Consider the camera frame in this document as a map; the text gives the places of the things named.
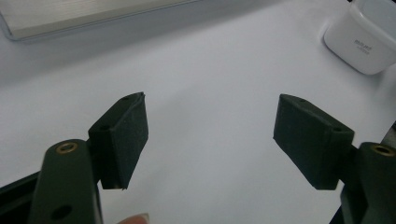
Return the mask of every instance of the black plastic bracket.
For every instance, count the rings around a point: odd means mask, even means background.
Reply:
[[[338,180],[345,184],[341,207],[331,223],[394,224],[396,149],[376,143],[356,149],[351,145],[353,135],[305,99],[280,95],[274,129],[277,144],[315,189],[335,189]]]

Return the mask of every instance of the white surface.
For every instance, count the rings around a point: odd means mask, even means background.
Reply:
[[[280,93],[379,142],[396,72],[364,76],[322,43],[346,1],[199,1],[29,42],[0,37],[0,185],[45,150],[86,139],[122,96],[147,95],[149,140],[127,190],[102,190],[106,223],[328,223],[339,191],[315,191],[276,145]]]

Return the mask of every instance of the white box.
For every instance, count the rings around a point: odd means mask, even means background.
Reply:
[[[326,45],[366,75],[396,63],[396,3],[355,0],[324,35]]]
[[[0,21],[15,40],[193,1],[0,0]]]

